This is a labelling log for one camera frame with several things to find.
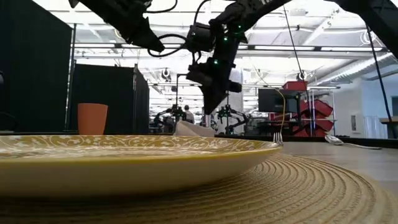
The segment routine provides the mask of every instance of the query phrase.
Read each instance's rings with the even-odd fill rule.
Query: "ceiling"
[[[78,63],[114,65],[133,67],[138,64],[140,71],[148,82],[165,85],[162,71],[168,68],[172,83],[176,82],[177,73],[186,73],[192,62],[189,52],[181,50],[165,58],[152,58],[145,49],[115,49],[114,43],[124,43],[118,32],[84,5],[79,4],[72,9],[67,0],[34,0],[46,10],[73,27],[76,24],[75,58]],[[168,33],[187,35],[189,26],[199,0],[179,0],[172,12],[163,14],[146,14],[151,28],[157,35]],[[169,8],[174,0],[153,0],[151,11]],[[211,1],[206,3],[198,16],[198,22],[207,23],[216,17],[230,1]],[[366,60],[373,55],[369,50],[307,50],[300,46],[328,46],[328,47],[369,47],[364,21],[357,15],[345,12],[337,4],[322,0],[294,0],[285,5],[290,27],[284,14],[279,8],[261,18],[257,24],[246,32],[248,49],[242,45],[239,48],[235,64],[243,73],[244,84],[262,84],[261,76],[267,83],[283,84],[295,80],[299,66],[292,50],[292,32],[294,44],[297,46],[298,60],[302,70],[308,74],[307,79],[321,78],[338,68],[344,67],[358,60]],[[373,37],[375,47],[383,47],[383,43]],[[178,47],[182,40],[176,38],[164,39],[169,47]],[[180,83],[189,83],[184,77]],[[255,95],[253,88],[245,88],[246,99]],[[181,104],[196,107],[193,111],[200,111],[203,104],[200,90],[195,86],[184,86],[178,89],[182,97]],[[155,112],[169,108],[175,100],[175,93],[170,86],[155,86],[151,89],[151,110]],[[246,110],[256,107],[256,102],[245,102]]]

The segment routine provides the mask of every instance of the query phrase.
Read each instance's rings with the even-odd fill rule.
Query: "round placemat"
[[[354,172],[279,154],[236,177],[151,198],[2,198],[0,223],[398,223],[397,203]]]

